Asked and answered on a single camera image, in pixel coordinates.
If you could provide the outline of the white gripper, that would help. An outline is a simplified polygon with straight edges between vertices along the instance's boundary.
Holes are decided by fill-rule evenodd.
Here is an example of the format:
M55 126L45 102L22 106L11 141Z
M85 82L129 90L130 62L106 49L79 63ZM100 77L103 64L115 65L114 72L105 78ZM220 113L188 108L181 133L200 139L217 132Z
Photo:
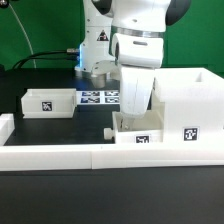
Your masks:
M150 100L155 71L120 66L120 112L125 119L142 118Z

